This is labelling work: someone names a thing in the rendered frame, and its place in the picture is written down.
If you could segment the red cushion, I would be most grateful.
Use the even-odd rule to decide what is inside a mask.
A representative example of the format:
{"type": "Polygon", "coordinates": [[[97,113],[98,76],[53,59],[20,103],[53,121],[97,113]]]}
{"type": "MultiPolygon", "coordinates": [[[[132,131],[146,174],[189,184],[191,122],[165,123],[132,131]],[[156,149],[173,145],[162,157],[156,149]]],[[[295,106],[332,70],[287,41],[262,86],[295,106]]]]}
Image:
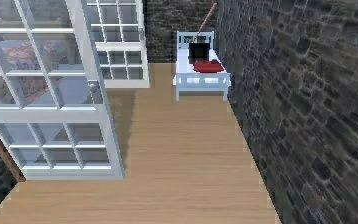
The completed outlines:
{"type": "Polygon", "coordinates": [[[223,67],[219,61],[213,59],[194,62],[193,70],[200,73],[218,73],[223,71],[223,67]]]}

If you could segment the brown wooden stick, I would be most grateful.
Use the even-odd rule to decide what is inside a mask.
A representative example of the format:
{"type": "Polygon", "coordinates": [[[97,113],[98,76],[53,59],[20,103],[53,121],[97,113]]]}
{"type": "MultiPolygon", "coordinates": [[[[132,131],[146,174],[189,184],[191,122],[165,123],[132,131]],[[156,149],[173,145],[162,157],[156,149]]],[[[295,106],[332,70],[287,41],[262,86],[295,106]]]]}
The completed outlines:
{"type": "Polygon", "coordinates": [[[217,2],[213,3],[213,5],[211,6],[209,12],[207,13],[206,17],[204,18],[202,24],[200,25],[198,32],[196,33],[196,35],[193,37],[192,42],[191,43],[195,43],[196,39],[198,38],[200,32],[202,31],[203,27],[205,26],[205,24],[207,23],[207,21],[209,20],[209,18],[212,16],[215,8],[217,7],[217,2]]]}

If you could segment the black box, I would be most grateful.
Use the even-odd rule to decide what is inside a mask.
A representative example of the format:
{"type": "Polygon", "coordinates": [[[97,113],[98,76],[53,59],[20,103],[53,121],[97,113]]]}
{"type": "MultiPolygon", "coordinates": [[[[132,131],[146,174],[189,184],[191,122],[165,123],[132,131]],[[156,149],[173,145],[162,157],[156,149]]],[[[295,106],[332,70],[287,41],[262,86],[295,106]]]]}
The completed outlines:
{"type": "Polygon", "coordinates": [[[197,61],[205,61],[209,59],[208,43],[190,43],[189,44],[189,63],[193,64],[197,61]]]}

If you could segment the white glazed room door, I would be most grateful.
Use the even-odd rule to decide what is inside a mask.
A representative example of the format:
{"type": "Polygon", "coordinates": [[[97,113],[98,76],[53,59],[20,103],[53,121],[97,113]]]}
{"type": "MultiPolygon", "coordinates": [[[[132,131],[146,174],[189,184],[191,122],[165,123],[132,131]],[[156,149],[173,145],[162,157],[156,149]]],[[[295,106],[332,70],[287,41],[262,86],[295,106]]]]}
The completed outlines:
{"type": "Polygon", "coordinates": [[[124,176],[86,3],[0,0],[0,140],[28,180],[124,176]]]}
{"type": "Polygon", "coordinates": [[[142,0],[87,0],[90,28],[107,88],[149,88],[142,0]]]}

